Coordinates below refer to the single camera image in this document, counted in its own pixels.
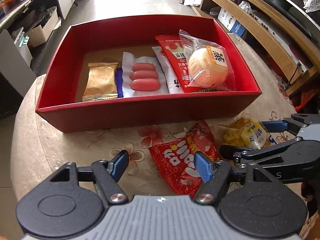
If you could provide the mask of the sausage pack clear wrapper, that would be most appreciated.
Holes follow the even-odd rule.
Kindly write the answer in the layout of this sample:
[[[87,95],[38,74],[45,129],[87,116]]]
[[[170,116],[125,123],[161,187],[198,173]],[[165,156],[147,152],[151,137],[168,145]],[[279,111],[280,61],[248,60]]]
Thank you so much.
[[[155,57],[136,58],[129,52],[123,53],[123,97],[168,94],[162,68]]]

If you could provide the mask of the red cardboard box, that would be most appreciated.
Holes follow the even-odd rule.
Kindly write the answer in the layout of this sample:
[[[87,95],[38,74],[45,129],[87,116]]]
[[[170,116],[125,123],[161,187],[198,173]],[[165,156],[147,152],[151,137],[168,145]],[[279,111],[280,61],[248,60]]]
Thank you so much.
[[[79,132],[234,116],[260,94],[216,20],[128,16],[69,27],[35,111]]]

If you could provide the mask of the white grey cabinet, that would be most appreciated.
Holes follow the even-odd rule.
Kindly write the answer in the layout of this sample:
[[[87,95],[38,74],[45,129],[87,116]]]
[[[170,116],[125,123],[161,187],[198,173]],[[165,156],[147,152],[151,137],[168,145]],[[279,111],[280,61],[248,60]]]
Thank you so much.
[[[76,0],[1,0],[1,118],[15,114],[36,77],[48,68],[48,41],[28,46],[27,32],[36,27],[49,8],[57,6],[61,23]]]

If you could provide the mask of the cardboard box on floor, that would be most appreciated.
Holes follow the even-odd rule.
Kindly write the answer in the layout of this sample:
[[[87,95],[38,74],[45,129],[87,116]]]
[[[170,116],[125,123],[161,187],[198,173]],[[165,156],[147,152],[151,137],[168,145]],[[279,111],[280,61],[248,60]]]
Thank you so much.
[[[57,6],[49,8],[44,19],[33,29],[27,32],[28,46],[37,47],[48,41],[54,30],[61,25],[61,18],[57,15]]]

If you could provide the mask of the blue white box on shelf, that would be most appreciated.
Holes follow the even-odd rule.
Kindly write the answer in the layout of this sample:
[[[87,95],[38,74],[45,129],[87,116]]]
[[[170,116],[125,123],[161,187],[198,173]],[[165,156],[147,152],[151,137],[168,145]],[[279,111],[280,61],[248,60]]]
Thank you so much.
[[[217,19],[223,24],[223,26],[231,33],[238,36],[242,36],[246,31],[246,28],[231,15],[227,10],[221,8]]]

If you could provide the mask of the yellow crispy snack clear bag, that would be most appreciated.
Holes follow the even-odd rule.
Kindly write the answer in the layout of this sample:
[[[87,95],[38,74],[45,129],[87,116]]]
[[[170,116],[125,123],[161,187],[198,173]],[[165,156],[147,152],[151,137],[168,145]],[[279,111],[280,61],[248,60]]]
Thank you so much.
[[[260,150],[275,145],[275,141],[262,122],[241,117],[230,125],[214,127],[214,137],[219,145],[232,145]]]

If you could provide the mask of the round bun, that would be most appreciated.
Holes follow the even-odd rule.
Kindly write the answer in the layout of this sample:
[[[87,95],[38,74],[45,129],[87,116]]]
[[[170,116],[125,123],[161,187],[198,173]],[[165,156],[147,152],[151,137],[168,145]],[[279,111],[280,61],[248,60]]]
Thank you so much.
[[[180,30],[179,36],[187,60],[187,87],[235,91],[235,75],[225,48],[217,43],[193,37]]]

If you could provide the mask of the red candy snack bag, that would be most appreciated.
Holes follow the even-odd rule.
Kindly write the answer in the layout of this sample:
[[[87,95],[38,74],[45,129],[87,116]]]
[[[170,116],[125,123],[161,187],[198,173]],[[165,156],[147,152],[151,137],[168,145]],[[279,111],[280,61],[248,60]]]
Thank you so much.
[[[187,194],[192,198],[202,183],[194,165],[194,154],[197,151],[212,161],[218,159],[214,137],[205,121],[196,123],[181,139],[149,148],[160,175],[169,187],[176,194]]]

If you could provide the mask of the wooden tv stand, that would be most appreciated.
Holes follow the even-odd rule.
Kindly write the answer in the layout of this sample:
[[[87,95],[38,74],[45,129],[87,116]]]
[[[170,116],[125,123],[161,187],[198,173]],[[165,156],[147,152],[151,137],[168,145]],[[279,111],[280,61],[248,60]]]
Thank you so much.
[[[289,82],[289,97],[319,75],[319,48],[273,6],[263,0],[202,0],[194,11],[207,17],[214,6],[231,13],[268,52]]]

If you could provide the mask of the gold foil snack packet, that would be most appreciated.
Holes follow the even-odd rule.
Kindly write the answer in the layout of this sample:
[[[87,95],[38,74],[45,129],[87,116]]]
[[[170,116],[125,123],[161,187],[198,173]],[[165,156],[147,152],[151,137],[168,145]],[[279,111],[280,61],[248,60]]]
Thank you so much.
[[[118,62],[89,63],[89,74],[83,102],[109,100],[118,97],[116,70]]]

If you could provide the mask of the red white snack packet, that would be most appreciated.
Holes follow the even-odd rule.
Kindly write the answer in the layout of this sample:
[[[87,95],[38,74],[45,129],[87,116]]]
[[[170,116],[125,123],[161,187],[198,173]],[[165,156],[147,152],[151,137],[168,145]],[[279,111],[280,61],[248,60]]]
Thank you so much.
[[[212,88],[201,88],[190,86],[190,76],[188,73],[187,58],[184,54],[182,42],[179,35],[157,35],[155,39],[161,46],[164,55],[167,57],[173,72],[176,75],[184,93],[214,91]]]

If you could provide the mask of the red plastic bag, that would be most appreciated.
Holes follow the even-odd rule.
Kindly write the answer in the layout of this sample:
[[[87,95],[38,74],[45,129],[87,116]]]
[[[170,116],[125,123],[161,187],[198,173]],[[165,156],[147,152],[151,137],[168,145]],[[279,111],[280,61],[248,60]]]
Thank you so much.
[[[291,102],[297,113],[319,114],[319,89],[298,93],[292,97]]]

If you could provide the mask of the blue snack packet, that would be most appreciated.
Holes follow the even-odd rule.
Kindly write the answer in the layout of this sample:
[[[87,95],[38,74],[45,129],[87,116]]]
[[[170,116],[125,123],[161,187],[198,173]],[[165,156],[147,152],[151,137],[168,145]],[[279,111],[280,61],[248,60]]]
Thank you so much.
[[[121,67],[117,68],[116,70],[116,86],[117,86],[118,98],[122,98],[123,97],[123,70]]]

